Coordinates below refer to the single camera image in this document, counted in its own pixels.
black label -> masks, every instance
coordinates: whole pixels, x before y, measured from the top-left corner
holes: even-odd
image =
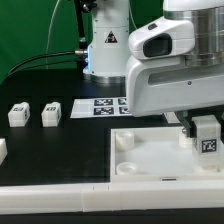
[[[114,114],[113,107],[94,108],[95,116],[105,116],[105,115],[113,115],[113,114]]]
[[[127,99],[126,98],[119,98],[118,99],[118,104],[121,106],[127,105]]]
[[[107,37],[105,43],[112,43],[112,44],[114,44],[114,43],[118,43],[118,42],[117,42],[117,39],[116,39],[116,37],[115,37],[115,35],[113,34],[112,31],[109,33],[109,35],[108,35],[108,37]]]
[[[16,107],[13,111],[23,111],[23,107]]]
[[[112,106],[113,99],[98,99],[94,101],[94,106]]]
[[[47,108],[47,111],[55,111],[56,110],[56,107],[48,107]]]
[[[124,115],[124,114],[130,114],[130,112],[128,111],[127,107],[119,107],[119,112],[120,114]]]
[[[202,153],[217,152],[217,140],[202,141]]]

white block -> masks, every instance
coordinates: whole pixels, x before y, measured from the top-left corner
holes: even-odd
[[[57,127],[61,119],[61,104],[47,104],[41,114],[43,127]]]
[[[15,104],[8,113],[10,127],[24,127],[30,117],[30,106],[28,103]]]
[[[3,163],[7,154],[8,152],[7,152],[5,139],[0,139],[0,165]]]
[[[193,155],[200,171],[219,171],[221,165],[221,125],[214,115],[192,119],[197,128]]]

cable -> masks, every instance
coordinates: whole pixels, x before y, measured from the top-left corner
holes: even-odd
[[[75,10],[76,10],[76,18],[77,18],[77,24],[78,24],[79,38],[80,39],[85,38],[85,31],[84,31],[80,1],[79,0],[74,0],[74,4],[75,4]]]
[[[46,66],[46,65],[64,64],[64,63],[70,63],[70,62],[76,62],[76,60],[73,59],[73,60],[67,60],[67,61],[51,62],[51,63],[48,63],[48,64],[45,63],[45,64],[39,64],[39,65],[30,66],[30,67],[27,67],[27,68],[22,68],[22,69],[19,69],[19,70],[16,70],[16,71],[10,73],[9,75],[7,75],[6,78],[11,77],[12,75],[14,75],[17,72],[29,70],[29,69],[32,69],[32,68],[38,68],[38,67],[42,67],[42,66]]]
[[[23,66],[23,65],[25,65],[27,63],[30,63],[32,61],[36,61],[36,60],[39,60],[39,59],[42,59],[42,58],[53,58],[53,57],[61,57],[61,56],[66,56],[66,55],[75,55],[75,52],[74,51],[68,51],[68,52],[61,52],[61,53],[43,54],[43,55],[39,55],[39,56],[36,56],[36,57],[33,57],[33,58],[29,58],[29,59],[27,59],[25,61],[20,62],[15,67],[13,67],[9,71],[8,75],[6,76],[6,78],[8,76],[10,76],[11,73],[14,73],[21,66]]]
[[[131,22],[132,22],[134,28],[137,30],[138,28],[137,28],[137,26],[135,24],[133,13],[132,13],[131,0],[129,0],[129,12],[130,12],[130,17],[131,17]]]
[[[61,0],[58,0],[56,5],[55,5],[55,7],[54,7],[54,11],[53,11],[53,14],[52,14],[52,17],[51,17],[51,22],[50,22],[50,26],[49,26],[49,30],[48,30],[46,54],[48,54],[48,51],[49,51],[50,41],[51,41],[51,34],[52,34],[53,25],[54,25],[54,20],[55,20],[55,16],[57,14],[57,11],[58,11],[60,3],[61,3]],[[47,63],[48,63],[48,60],[46,58],[46,69],[48,69]]]

white cable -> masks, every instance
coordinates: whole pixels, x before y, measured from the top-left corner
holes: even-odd
[[[131,0],[129,0],[129,12],[130,12],[130,17],[131,17],[131,22],[132,22],[134,28],[137,30],[138,28],[137,28],[137,26],[135,24],[135,21],[134,21],[134,18],[133,18],[133,14],[132,14],[132,9],[131,9]]]
[[[54,25],[54,20],[55,20],[55,16],[57,14],[59,5],[61,3],[62,0],[58,0],[55,7],[54,7],[54,11],[51,17],[51,23],[49,26],[49,30],[48,30],[48,38],[47,38],[47,48],[46,48],[46,54],[48,54],[49,51],[49,47],[50,47],[50,41],[51,41],[51,33],[52,33],[52,29],[53,29],[53,25]]]

black cable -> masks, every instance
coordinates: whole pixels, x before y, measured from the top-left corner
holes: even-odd
[[[76,62],[76,60],[73,59],[73,60],[67,60],[67,61],[51,62],[51,63],[47,63],[47,64],[45,63],[45,64],[39,64],[39,65],[34,65],[34,66],[22,68],[22,69],[16,70],[16,71],[10,73],[9,75],[7,75],[6,79],[11,77],[12,75],[14,75],[17,72],[29,70],[29,69],[32,69],[32,68],[38,68],[38,67],[42,67],[42,66],[46,66],[46,65],[57,65],[57,64],[63,64],[63,63],[70,63],[70,62]]]
[[[20,62],[18,65],[14,66],[10,71],[9,73],[7,74],[6,77],[10,76],[10,74],[16,72],[16,70],[18,68],[20,68],[21,66],[27,64],[27,63],[30,63],[32,61],[36,61],[36,60],[39,60],[39,59],[42,59],[42,58],[53,58],[53,57],[60,57],[60,56],[66,56],[66,55],[75,55],[75,52],[74,51],[68,51],[68,52],[60,52],[60,53],[52,53],[52,54],[43,54],[43,55],[39,55],[39,56],[35,56],[35,57],[32,57],[32,58],[29,58],[25,61],[22,61]]]
[[[75,3],[77,23],[78,23],[79,38],[83,38],[85,37],[85,31],[84,31],[80,1],[74,0],[74,3]]]
[[[78,24],[78,32],[79,32],[79,48],[87,49],[88,43],[85,37],[85,29],[84,29],[84,23],[82,18],[80,0],[74,0],[74,4],[75,4],[77,24]]]

